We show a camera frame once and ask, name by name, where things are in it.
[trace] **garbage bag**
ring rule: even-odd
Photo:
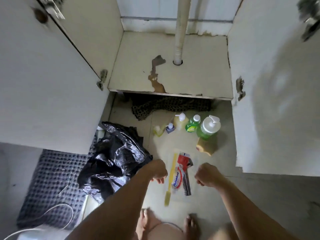
[[[149,163],[152,155],[142,146],[137,128],[102,122],[105,135],[78,176],[79,188],[102,203]]]

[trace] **corrugated pipe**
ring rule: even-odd
[[[177,15],[174,58],[173,58],[173,63],[177,66],[182,64],[182,48],[183,48],[184,38],[186,36],[190,4],[191,4],[191,0],[178,1],[178,15]]]

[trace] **floor mat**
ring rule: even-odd
[[[210,99],[163,96],[153,94],[131,93],[132,113],[138,120],[144,120],[152,111],[163,109],[173,112],[183,112],[187,110],[210,111]]]
[[[66,203],[74,210],[74,217],[66,230],[74,228],[86,195],[78,188],[77,178],[83,166],[94,153],[94,136],[88,155],[44,149],[34,171],[27,196],[20,210],[18,228],[33,228],[46,224],[65,227],[72,216],[67,206],[58,206],[39,218],[56,204]]]

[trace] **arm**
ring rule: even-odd
[[[260,210],[215,166],[209,163],[202,164],[195,178],[198,184],[218,190],[240,240],[297,240],[278,222]]]
[[[151,161],[85,218],[66,240],[131,239],[149,182],[156,179],[163,183],[167,174],[162,160]]]

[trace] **right arm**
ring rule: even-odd
[[[298,240],[260,210],[215,166],[209,163],[202,164],[195,178],[201,186],[218,190],[240,240]]]

